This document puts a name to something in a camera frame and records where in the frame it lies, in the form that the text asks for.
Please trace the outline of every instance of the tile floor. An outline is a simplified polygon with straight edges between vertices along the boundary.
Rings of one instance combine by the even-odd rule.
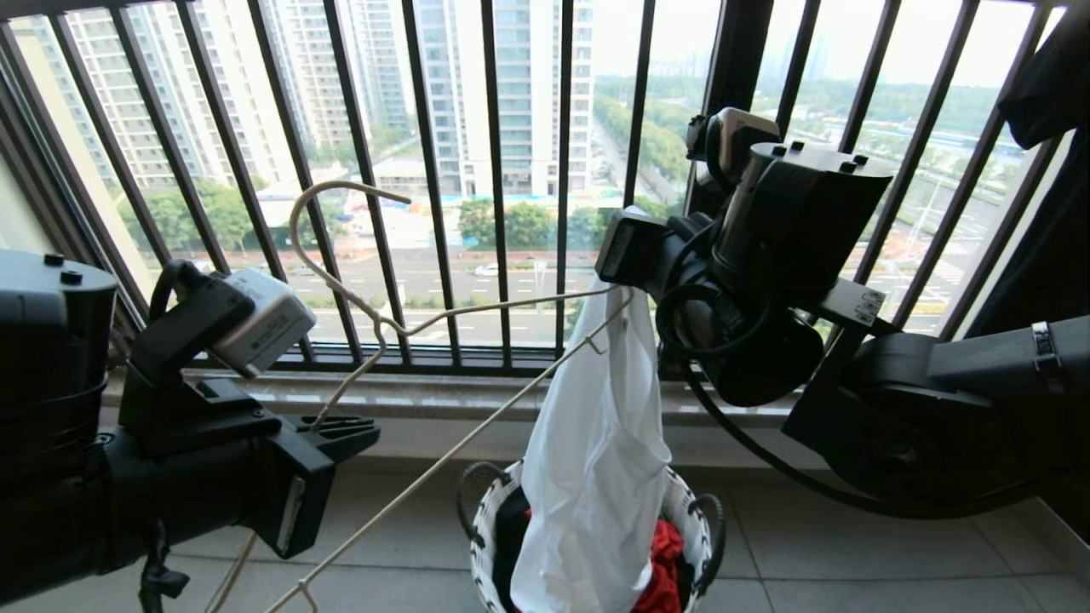
[[[453,510],[459,467],[440,472],[313,585],[324,612],[476,613]],[[282,562],[259,544],[226,611],[264,611],[412,480],[338,477],[318,544]],[[1090,613],[1090,593],[1009,510],[916,522],[872,516],[788,484],[710,484],[731,509],[728,545],[702,613]],[[226,529],[178,546],[192,577],[166,611],[202,612],[244,537]],[[138,565],[10,605],[5,613],[138,611]],[[284,611],[304,612],[296,598]]]

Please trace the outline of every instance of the sky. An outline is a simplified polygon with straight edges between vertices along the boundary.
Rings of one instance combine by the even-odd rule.
[[[803,0],[776,0],[765,57],[789,56],[803,3]],[[824,0],[821,3],[811,61],[818,45],[823,46],[826,77],[859,79],[882,5],[882,0]],[[882,81],[931,83],[959,5],[960,2],[954,0],[905,0],[883,64]],[[633,0],[595,1],[593,56],[597,74],[634,74],[641,7],[642,2]],[[718,11],[718,0],[657,2],[652,60],[676,60],[693,52],[707,58]],[[1061,11],[1051,15],[1046,33],[1051,32]],[[982,2],[954,74],[954,84],[1000,86],[1032,12],[1032,5],[1026,2]]]

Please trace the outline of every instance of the laundry basket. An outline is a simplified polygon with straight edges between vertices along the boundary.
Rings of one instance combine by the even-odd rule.
[[[678,529],[685,539],[685,560],[695,570],[686,613],[694,613],[705,590],[715,579],[726,546],[726,516],[718,498],[711,494],[695,496],[686,482],[669,467],[666,468],[666,495],[663,498],[663,519]],[[499,594],[492,580],[493,560],[496,555],[496,513],[522,481],[522,460],[507,470],[488,462],[477,462],[465,469],[458,490],[458,518],[470,539],[470,572],[477,596],[489,613],[504,613]],[[714,513],[714,532],[708,529],[705,516]]]

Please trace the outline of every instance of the basket handle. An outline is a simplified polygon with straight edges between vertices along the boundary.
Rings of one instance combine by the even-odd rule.
[[[703,512],[705,517],[708,512],[715,513],[715,525],[711,534],[712,542],[715,543],[712,549],[712,557],[704,562],[700,578],[692,584],[693,592],[698,597],[703,597],[707,587],[715,580],[715,575],[719,572],[719,565],[723,563],[723,553],[727,549],[727,516],[723,513],[723,503],[712,494],[701,494],[689,504],[690,514],[698,509]]]
[[[458,494],[455,496],[455,503],[458,506],[458,520],[462,525],[462,530],[465,531],[465,536],[470,541],[482,548],[484,546],[484,538],[473,526],[474,514],[469,504],[473,504],[473,506],[480,505],[481,497],[484,496],[484,493],[488,491],[488,488],[496,479],[499,479],[505,485],[511,482],[511,476],[496,468],[495,465],[486,461],[470,465],[465,469],[465,472],[462,473],[462,483],[458,488]],[[469,496],[472,496],[471,500],[473,503],[467,502]]]

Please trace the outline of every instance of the white hanger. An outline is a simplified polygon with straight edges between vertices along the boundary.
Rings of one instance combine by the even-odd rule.
[[[326,271],[324,271],[320,266],[318,266],[318,264],[316,262],[314,262],[313,260],[311,260],[311,257],[306,254],[306,252],[302,248],[302,241],[300,240],[300,236],[299,236],[299,220],[300,220],[300,214],[303,211],[303,206],[306,204],[307,201],[314,199],[319,192],[323,192],[325,190],[338,189],[338,188],[344,188],[344,189],[350,189],[350,190],[358,190],[358,191],[366,192],[366,193],[375,195],[375,196],[390,199],[390,200],[393,200],[393,201],[397,201],[397,202],[403,202],[403,203],[410,203],[411,202],[409,199],[407,199],[407,197],[404,197],[402,195],[393,194],[393,193],[390,193],[390,192],[387,192],[387,191],[384,191],[384,190],[379,190],[377,188],[374,188],[374,187],[371,187],[371,185],[366,185],[366,184],[363,184],[363,183],[356,183],[356,182],[353,182],[353,181],[325,181],[325,182],[317,183],[317,184],[311,187],[310,189],[307,189],[306,191],[304,191],[302,194],[300,194],[299,199],[295,200],[294,206],[292,206],[291,216],[289,217],[289,220],[288,220],[288,229],[289,229],[289,233],[291,235],[291,244],[292,244],[292,249],[295,251],[295,255],[298,255],[299,259],[302,260],[303,264],[306,265],[307,268],[310,268],[311,271],[313,271],[314,274],[316,274],[319,277],[322,277],[323,279],[325,279],[326,286],[328,286],[330,290],[332,290],[332,291],[335,291],[335,292],[340,293],[341,296],[343,296],[346,299],[348,299],[353,304],[355,304],[356,306],[359,306],[360,310],[362,310],[365,315],[367,315],[367,317],[372,322],[372,329],[374,330],[375,339],[378,341],[378,350],[373,356],[371,356],[370,358],[367,358],[360,365],[360,368],[358,368],[356,370],[352,371],[351,374],[349,374],[348,376],[346,376],[344,381],[342,381],[341,384],[337,387],[337,390],[334,392],[332,396],[329,397],[329,400],[326,402],[326,405],[324,407],[322,407],[322,410],[318,412],[317,418],[314,420],[314,425],[312,426],[312,430],[316,431],[318,428],[322,426],[322,423],[326,420],[326,417],[334,409],[334,407],[337,406],[337,402],[340,400],[341,396],[343,396],[344,393],[348,390],[349,386],[352,385],[352,383],[355,382],[355,380],[359,378],[360,375],[362,375],[363,373],[365,373],[368,370],[371,370],[371,368],[375,364],[375,362],[377,362],[379,359],[382,359],[382,357],[386,353],[387,341],[386,341],[386,337],[383,336],[383,329],[382,329],[382,327],[383,327],[384,324],[386,326],[392,328],[393,332],[396,334],[398,334],[399,336],[403,336],[403,337],[408,338],[408,337],[411,337],[411,336],[420,333],[424,328],[427,328],[427,327],[432,326],[433,324],[435,324],[436,322],[438,322],[440,320],[445,320],[447,317],[452,317],[455,315],[462,315],[462,314],[465,314],[465,313],[476,313],[476,312],[481,312],[481,311],[492,311],[492,310],[496,310],[496,309],[505,309],[505,308],[510,308],[510,306],[522,306],[522,305],[525,305],[525,304],[535,304],[537,302],[555,302],[557,300],[570,300],[572,298],[583,298],[583,297],[588,297],[588,296],[596,296],[596,295],[600,295],[600,293],[606,293],[608,291],[615,291],[615,290],[621,289],[619,286],[611,286],[611,287],[608,287],[608,288],[605,288],[605,289],[593,290],[593,291],[582,291],[582,292],[576,292],[576,293],[560,293],[560,295],[548,296],[548,297],[544,297],[544,298],[534,298],[534,299],[531,299],[531,300],[514,300],[514,301],[510,301],[510,302],[500,302],[500,303],[497,303],[497,304],[488,304],[488,305],[483,305],[483,306],[467,306],[467,308],[463,308],[463,309],[450,309],[448,311],[444,311],[444,312],[437,314],[436,316],[432,317],[431,320],[428,320],[428,321],[426,321],[426,322],[424,322],[424,323],[422,323],[420,325],[413,326],[411,328],[402,327],[396,321],[393,321],[393,320],[391,320],[389,317],[383,316],[374,306],[367,304],[366,301],[364,301],[362,298],[360,298],[358,295],[355,295],[352,290],[350,290],[347,287],[344,287],[344,285],[342,285],[339,280],[337,280],[336,277],[334,277],[332,275],[330,275],[329,273],[327,273]],[[474,438],[476,438],[486,428],[488,428],[488,425],[491,425],[494,421],[496,421],[496,419],[498,419],[499,416],[501,416],[507,409],[509,409],[516,402],[518,402],[520,399],[522,399],[522,397],[525,396],[531,389],[533,389],[538,383],[541,383],[542,381],[544,381],[545,378],[547,378],[549,375],[552,375],[553,372],[556,371],[556,369],[558,369],[560,366],[560,364],[562,364],[564,362],[566,362],[572,354],[574,354],[577,351],[579,351],[580,349],[582,349],[584,346],[588,346],[588,345],[590,345],[591,348],[595,352],[597,352],[598,354],[604,353],[608,348],[606,350],[600,349],[597,347],[597,345],[594,344],[593,339],[610,322],[613,322],[615,318],[617,318],[618,316],[620,316],[620,314],[625,311],[625,309],[628,306],[628,304],[632,301],[632,297],[634,296],[634,292],[630,288],[623,288],[623,290],[627,293],[625,300],[621,302],[621,304],[614,312],[607,314],[606,320],[601,325],[598,325],[593,330],[591,330],[579,342],[577,342],[576,345],[570,346],[564,352],[564,354],[560,356],[555,362],[553,362],[552,364],[549,364],[549,366],[546,368],[544,372],[542,372],[540,375],[537,375],[536,377],[534,377],[533,381],[531,381],[530,383],[528,383],[514,396],[512,396],[509,400],[507,400],[506,402],[504,402],[498,409],[496,409],[495,412],[493,412],[491,416],[488,416],[487,419],[485,419],[484,421],[482,421],[480,425],[477,425],[475,429],[473,429],[472,432],[470,432],[468,435],[465,435],[464,438],[462,438],[461,441],[459,441],[458,444],[456,444],[453,447],[450,448],[450,450],[448,450],[446,454],[444,454],[443,457],[440,457],[439,459],[437,459],[435,461],[435,464],[433,464],[431,466],[431,468],[428,468],[427,470],[425,470],[423,474],[421,474],[420,477],[416,478],[415,481],[413,481],[412,483],[410,483],[409,486],[404,489],[404,491],[402,491],[400,494],[398,494],[392,501],[390,501],[389,504],[387,504],[385,507],[383,507],[382,510],[379,510],[377,514],[375,514],[374,517],[372,517],[366,524],[364,524],[359,530],[356,530],[355,533],[353,533],[351,537],[349,537],[348,540],[346,540],[343,543],[341,543],[340,546],[338,546],[332,553],[330,553],[328,556],[326,556],[325,560],[323,560],[320,563],[318,563],[318,565],[315,566],[314,569],[311,570],[305,577],[303,577],[302,579],[300,579],[299,582],[296,582],[295,586],[292,589],[288,590],[288,592],[286,592],[283,596],[281,596],[280,599],[277,600],[276,603],[274,603],[272,606],[270,606],[266,611],[266,613],[274,613],[276,611],[279,611],[284,604],[288,603],[289,600],[291,600],[298,593],[302,593],[303,594],[303,597],[306,599],[306,601],[310,602],[311,610],[316,613],[318,611],[318,603],[314,600],[314,597],[311,594],[308,587],[310,587],[310,584],[319,574],[322,574],[326,568],[328,568],[329,566],[331,566],[334,564],[334,562],[337,561],[338,557],[340,557],[346,551],[348,551],[361,538],[363,538],[363,536],[366,534],[367,531],[370,531],[372,529],[372,527],[374,527],[376,524],[378,524],[379,521],[382,521],[387,515],[389,515],[398,506],[400,506],[401,503],[405,501],[405,498],[408,498],[410,495],[412,495],[413,492],[415,492],[417,489],[420,489],[420,486],[423,485],[424,482],[426,482],[436,472],[438,472],[438,470],[440,468],[443,468],[444,465],[446,465],[448,461],[450,461],[450,459],[453,458],[455,455],[458,454],[458,452],[462,450],[462,448],[464,448],[465,445],[468,445],[470,442],[472,442]],[[213,594],[213,599],[211,599],[211,601],[209,601],[208,606],[205,608],[205,612],[206,613],[216,613],[217,611],[220,610],[220,608],[227,601],[227,597],[230,594],[231,589],[234,587],[234,582],[238,580],[239,575],[242,572],[242,566],[245,564],[245,561],[249,557],[250,552],[253,549],[253,546],[256,543],[256,541],[257,541],[257,536],[254,534],[254,533],[251,533],[246,538],[246,541],[243,543],[242,550],[239,552],[239,555],[235,557],[234,563],[231,565],[231,568],[228,569],[227,575],[223,577],[223,581],[220,584],[219,588]]]

